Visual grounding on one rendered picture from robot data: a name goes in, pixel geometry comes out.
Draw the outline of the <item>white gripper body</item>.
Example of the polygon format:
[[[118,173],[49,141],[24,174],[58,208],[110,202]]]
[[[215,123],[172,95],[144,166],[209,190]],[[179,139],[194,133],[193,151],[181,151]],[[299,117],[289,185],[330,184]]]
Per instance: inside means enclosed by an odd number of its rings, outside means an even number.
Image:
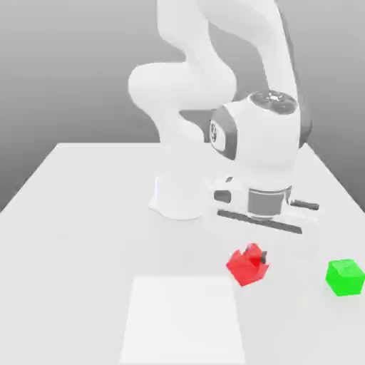
[[[295,215],[281,215],[272,220],[258,220],[248,215],[218,209],[212,213],[212,227],[229,238],[255,243],[303,243],[317,238],[316,220]]]

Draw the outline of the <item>small red cube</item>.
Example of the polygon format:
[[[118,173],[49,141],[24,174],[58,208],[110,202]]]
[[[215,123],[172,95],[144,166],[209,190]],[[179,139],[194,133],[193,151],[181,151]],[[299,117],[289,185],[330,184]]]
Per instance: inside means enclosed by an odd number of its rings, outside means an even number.
[[[269,269],[267,251],[262,251],[256,243],[249,243],[245,251],[233,252],[226,267],[241,287],[257,282]]]

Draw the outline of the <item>small green cube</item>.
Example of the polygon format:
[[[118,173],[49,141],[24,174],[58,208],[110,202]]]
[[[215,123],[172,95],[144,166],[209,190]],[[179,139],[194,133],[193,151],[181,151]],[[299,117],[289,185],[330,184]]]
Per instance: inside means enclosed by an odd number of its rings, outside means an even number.
[[[328,263],[325,280],[338,297],[359,295],[365,273],[352,259],[333,260]]]

